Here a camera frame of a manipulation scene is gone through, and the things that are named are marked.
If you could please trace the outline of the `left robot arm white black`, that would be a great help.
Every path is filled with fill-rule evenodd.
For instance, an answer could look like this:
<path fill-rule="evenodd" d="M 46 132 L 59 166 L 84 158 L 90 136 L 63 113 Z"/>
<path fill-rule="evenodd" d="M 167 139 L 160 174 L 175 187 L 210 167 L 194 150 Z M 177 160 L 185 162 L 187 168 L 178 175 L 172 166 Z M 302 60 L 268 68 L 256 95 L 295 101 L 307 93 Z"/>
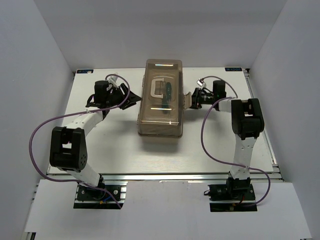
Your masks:
<path fill-rule="evenodd" d="M 99 80 L 94 84 L 94 93 L 86 102 L 86 112 L 65 126 L 57 126 L 51 132 L 49 163 L 52 167 L 72 175 L 88 193 L 99 200 L 105 196 L 103 177 L 88 163 L 86 136 L 105 120 L 111 109 L 125 110 L 142 98 L 125 84 L 113 80 Z"/>

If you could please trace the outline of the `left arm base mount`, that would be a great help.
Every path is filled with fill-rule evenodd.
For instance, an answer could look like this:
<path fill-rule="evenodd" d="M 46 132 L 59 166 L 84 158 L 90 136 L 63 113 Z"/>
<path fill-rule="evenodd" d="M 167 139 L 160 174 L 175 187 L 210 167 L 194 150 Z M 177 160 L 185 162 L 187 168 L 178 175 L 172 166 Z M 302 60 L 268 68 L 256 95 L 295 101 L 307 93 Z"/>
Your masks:
<path fill-rule="evenodd" d="M 126 198 L 127 185 L 125 183 L 106 184 L 105 189 L 122 207 Z M 84 185 L 78 185 L 73 208 L 81 210 L 120 210 L 111 195 L 105 191 L 97 191 Z"/>

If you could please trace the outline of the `blue label sticker left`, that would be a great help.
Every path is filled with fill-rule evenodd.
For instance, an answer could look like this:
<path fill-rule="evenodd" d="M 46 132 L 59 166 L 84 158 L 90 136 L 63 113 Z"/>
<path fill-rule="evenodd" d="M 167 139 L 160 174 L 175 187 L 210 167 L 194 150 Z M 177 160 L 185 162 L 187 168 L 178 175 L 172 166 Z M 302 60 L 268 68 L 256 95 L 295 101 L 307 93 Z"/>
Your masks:
<path fill-rule="evenodd" d="M 76 74 L 92 74 L 93 72 L 93 69 L 78 69 Z"/>

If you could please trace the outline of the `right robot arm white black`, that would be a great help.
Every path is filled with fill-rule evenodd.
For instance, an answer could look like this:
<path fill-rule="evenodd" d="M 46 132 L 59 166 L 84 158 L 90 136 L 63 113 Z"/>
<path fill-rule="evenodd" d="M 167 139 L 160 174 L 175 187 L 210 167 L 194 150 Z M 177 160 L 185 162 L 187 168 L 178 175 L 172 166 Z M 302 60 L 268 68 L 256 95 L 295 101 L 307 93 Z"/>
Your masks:
<path fill-rule="evenodd" d="M 226 86 L 231 85 L 219 77 L 213 81 L 212 90 L 207 89 L 204 77 L 200 78 L 197 84 L 198 87 L 191 96 L 191 108 L 201 109 L 202 105 L 211 105 L 206 118 L 213 109 L 230 114 L 231 128 L 235 136 L 233 162 L 215 160 L 231 166 L 226 183 L 211 187 L 210 193 L 214 199 L 242 200 L 251 190 L 253 148 L 265 128 L 260 101 L 257 98 L 241 100 L 237 94 L 228 97 Z"/>

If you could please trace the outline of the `beige cantilever toolbox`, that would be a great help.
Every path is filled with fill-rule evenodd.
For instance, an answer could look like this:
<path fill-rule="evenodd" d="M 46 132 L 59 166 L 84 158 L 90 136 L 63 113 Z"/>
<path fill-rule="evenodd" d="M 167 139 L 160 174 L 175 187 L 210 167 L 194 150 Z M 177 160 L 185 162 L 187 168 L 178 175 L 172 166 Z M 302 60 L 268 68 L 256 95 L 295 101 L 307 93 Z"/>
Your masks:
<path fill-rule="evenodd" d="M 168 114 L 162 112 L 166 83 L 172 86 Z M 142 137 L 180 138 L 183 135 L 184 110 L 191 106 L 191 93 L 184 94 L 181 60 L 148 59 L 142 80 L 138 113 L 138 134 Z"/>

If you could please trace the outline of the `large green handle screwdriver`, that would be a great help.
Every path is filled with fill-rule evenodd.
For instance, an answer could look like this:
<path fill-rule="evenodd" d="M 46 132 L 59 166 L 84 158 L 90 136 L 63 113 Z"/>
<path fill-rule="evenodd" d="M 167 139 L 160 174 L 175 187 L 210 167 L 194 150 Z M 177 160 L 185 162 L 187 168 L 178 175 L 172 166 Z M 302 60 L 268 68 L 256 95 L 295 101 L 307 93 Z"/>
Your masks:
<path fill-rule="evenodd" d="M 168 114 L 171 110 L 170 99 L 168 99 L 166 96 L 162 98 L 161 108 L 163 114 Z"/>

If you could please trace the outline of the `green handle long screwdriver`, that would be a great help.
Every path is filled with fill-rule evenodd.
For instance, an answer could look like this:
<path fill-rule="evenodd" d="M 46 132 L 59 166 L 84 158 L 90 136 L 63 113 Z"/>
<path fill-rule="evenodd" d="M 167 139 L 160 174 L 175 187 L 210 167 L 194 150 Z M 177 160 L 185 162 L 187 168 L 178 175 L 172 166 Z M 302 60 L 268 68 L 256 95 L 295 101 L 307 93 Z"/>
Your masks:
<path fill-rule="evenodd" d="M 165 98 L 167 101 L 172 99 L 172 84 L 170 82 L 165 84 Z"/>

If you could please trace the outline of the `blue label sticker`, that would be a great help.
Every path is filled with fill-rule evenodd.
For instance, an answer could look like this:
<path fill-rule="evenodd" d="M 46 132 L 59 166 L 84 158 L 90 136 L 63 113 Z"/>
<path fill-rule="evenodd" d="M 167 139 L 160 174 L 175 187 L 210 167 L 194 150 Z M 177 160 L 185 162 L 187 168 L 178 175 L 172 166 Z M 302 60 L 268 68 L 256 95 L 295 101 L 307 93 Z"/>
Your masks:
<path fill-rule="evenodd" d="M 76 74 L 92 74 L 93 72 L 93 69 L 78 69 Z"/>
<path fill-rule="evenodd" d="M 241 67 L 225 67 L 224 68 L 226 72 L 242 72 Z"/>

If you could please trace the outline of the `blue label sticker right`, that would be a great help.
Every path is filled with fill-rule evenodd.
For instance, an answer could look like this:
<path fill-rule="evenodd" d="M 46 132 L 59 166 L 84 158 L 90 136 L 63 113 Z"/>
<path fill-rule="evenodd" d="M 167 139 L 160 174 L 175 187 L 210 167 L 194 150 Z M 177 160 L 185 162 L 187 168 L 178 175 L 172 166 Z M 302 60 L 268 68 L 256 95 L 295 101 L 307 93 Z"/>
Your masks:
<path fill-rule="evenodd" d="M 225 67 L 224 68 L 226 72 L 242 72 L 241 67 Z"/>

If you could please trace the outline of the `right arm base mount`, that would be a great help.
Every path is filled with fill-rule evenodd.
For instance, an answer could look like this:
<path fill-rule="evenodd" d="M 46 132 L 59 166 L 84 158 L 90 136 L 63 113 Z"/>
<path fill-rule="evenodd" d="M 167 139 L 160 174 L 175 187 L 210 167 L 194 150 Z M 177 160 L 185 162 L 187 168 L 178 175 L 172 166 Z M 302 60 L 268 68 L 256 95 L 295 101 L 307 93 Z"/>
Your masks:
<path fill-rule="evenodd" d="M 257 212 L 256 196 L 253 185 L 248 190 L 231 195 L 226 184 L 210 184 L 203 192 L 209 197 L 209 207 L 212 213 Z"/>

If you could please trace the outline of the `aluminium front rail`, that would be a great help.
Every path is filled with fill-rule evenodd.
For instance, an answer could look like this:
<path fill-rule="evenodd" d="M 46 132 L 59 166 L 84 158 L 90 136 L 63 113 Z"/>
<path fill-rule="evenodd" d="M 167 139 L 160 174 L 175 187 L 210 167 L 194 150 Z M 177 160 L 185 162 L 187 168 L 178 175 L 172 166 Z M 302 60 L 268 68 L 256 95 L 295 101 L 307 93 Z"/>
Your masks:
<path fill-rule="evenodd" d="M 72 176 L 67 173 L 48 174 L 48 177 L 53 177 L 59 180 L 72 179 Z M 226 180 L 228 174 L 102 174 L 106 181 L 210 181 L 210 180 Z M 271 181 L 283 181 L 282 175 L 279 172 L 268 173 Z M 267 177 L 263 173 L 251 173 L 250 179 L 254 181 L 267 181 Z"/>

